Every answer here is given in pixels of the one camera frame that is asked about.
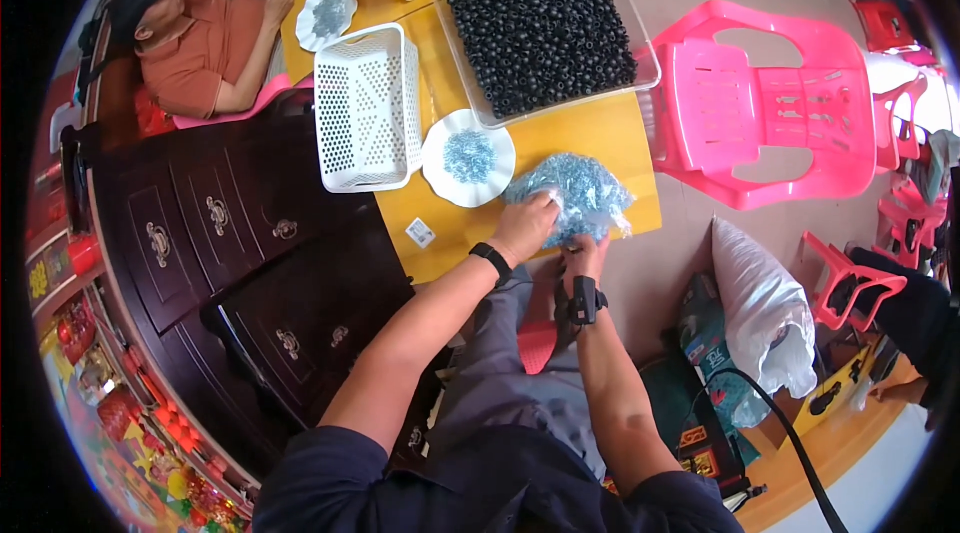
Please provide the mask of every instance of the dark blue shirt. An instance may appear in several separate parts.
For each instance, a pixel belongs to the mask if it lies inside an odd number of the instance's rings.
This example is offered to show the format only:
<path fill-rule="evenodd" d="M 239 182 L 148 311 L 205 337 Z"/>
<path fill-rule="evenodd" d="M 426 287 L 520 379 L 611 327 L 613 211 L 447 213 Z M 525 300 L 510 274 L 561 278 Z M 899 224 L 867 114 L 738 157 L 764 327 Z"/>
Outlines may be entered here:
<path fill-rule="evenodd" d="M 487 426 L 427 462 L 383 474 L 387 453 L 338 426 L 295 437 L 264 482 L 253 529 L 266 531 L 742 531 L 711 479 L 663 472 L 623 498 L 569 447 L 512 424 Z"/>

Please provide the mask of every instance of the small paper tag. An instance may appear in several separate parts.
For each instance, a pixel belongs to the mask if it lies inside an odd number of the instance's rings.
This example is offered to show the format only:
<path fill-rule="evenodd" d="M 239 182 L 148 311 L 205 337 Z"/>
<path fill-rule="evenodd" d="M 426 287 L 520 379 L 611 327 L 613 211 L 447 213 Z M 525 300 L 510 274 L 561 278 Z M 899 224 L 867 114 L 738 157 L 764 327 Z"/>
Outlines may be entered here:
<path fill-rule="evenodd" d="M 407 227 L 407 234 L 422 250 L 426 249 L 430 242 L 437 238 L 430 227 L 427 227 L 424 221 L 419 218 L 415 218 L 414 222 L 410 223 L 410 226 Z"/>

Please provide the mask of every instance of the clear plastic tray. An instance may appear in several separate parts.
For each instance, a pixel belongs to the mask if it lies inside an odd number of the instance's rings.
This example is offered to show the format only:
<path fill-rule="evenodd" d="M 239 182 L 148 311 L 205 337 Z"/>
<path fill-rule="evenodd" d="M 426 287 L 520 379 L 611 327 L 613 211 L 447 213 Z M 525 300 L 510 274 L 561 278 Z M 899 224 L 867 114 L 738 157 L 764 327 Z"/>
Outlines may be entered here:
<path fill-rule="evenodd" d="M 623 26 L 627 29 L 627 35 L 630 36 L 630 52 L 637 61 L 636 79 L 633 84 L 610 89 L 596 95 L 574 98 L 550 107 L 541 107 L 525 114 L 498 119 L 494 118 L 490 102 L 484 98 L 483 89 L 477 86 L 474 68 L 464 54 L 464 45 L 457 33 L 457 24 L 453 19 L 453 12 L 450 11 L 447 0 L 433 0 L 433 5 L 436 7 L 439 16 L 439 22 L 443 26 L 443 32 L 446 34 L 446 40 L 450 45 L 450 51 L 453 53 L 453 58 L 457 63 L 457 71 L 460 72 L 460 80 L 463 83 L 463 88 L 466 90 L 470 107 L 473 108 L 477 120 L 485 129 L 499 129 L 562 107 L 575 106 L 619 93 L 637 92 L 657 86 L 661 79 L 660 64 L 657 62 L 657 56 L 654 54 L 650 44 L 650 38 L 647 36 L 643 22 L 641 22 L 641 18 L 637 14 L 637 8 L 634 6 L 634 2 L 632 0 L 613 0 L 613 4 L 616 6 L 616 10 L 623 20 Z"/>

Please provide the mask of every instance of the black cable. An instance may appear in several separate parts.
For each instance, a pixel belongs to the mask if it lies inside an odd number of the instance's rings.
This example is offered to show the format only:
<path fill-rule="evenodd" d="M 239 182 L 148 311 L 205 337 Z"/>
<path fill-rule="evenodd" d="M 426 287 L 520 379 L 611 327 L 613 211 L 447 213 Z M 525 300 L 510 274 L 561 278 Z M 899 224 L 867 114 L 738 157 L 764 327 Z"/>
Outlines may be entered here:
<path fill-rule="evenodd" d="M 697 395 L 694 395 L 693 401 L 690 402 L 690 409 L 687 411 L 686 416 L 683 418 L 683 424 L 687 423 L 687 420 L 690 419 L 690 415 L 693 413 L 693 408 L 697 403 L 697 400 L 700 399 L 700 395 L 707 390 L 707 385 L 714 381 L 714 378 L 718 374 L 736 374 L 743 380 L 750 383 L 750 386 L 753 387 L 753 390 L 763 399 L 764 402 L 770 409 L 773 410 L 776 417 L 779 419 L 780 424 L 783 425 L 783 429 L 786 431 L 787 437 L 790 438 L 790 443 L 793 443 L 794 449 L 797 450 L 797 457 L 799 458 L 799 463 L 803 466 L 803 473 L 806 474 L 806 479 L 810 482 L 810 489 L 813 490 L 813 496 L 817 498 L 817 504 L 820 505 L 820 511 L 823 513 L 823 518 L 826 520 L 826 525 L 830 527 L 830 530 L 833 533 L 847 533 L 847 527 L 844 526 L 843 520 L 840 519 L 840 516 L 837 515 L 836 510 L 834 510 L 834 504 L 831 503 L 830 498 L 827 497 L 827 491 L 824 489 L 823 484 L 820 483 L 820 478 L 817 476 L 817 471 L 813 469 L 813 465 L 810 463 L 810 456 L 807 455 L 807 451 L 804 449 L 804 445 L 800 442 L 800 436 L 797 435 L 797 431 L 794 430 L 793 424 L 790 423 L 790 420 L 786 418 L 786 414 L 781 410 L 781 407 L 777 406 L 774 403 L 773 397 L 767 395 L 763 391 L 762 387 L 757 384 L 750 375 L 744 371 L 738 369 L 729 368 L 729 369 L 720 369 L 719 371 L 714 372 L 710 375 L 710 378 L 703 383 L 702 389 L 697 392 Z M 678 445 L 677 458 L 680 457 L 680 447 Z"/>

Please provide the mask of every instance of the white plastic basket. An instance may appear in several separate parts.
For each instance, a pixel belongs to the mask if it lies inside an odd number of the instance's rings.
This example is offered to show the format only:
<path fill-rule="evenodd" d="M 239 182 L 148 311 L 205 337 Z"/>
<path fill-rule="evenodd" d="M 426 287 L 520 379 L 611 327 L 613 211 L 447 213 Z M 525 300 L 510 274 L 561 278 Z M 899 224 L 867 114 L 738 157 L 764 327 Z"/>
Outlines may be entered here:
<path fill-rule="evenodd" d="M 395 23 L 341 37 L 314 56 L 314 117 L 323 186 L 387 191 L 420 168 L 417 47 Z"/>

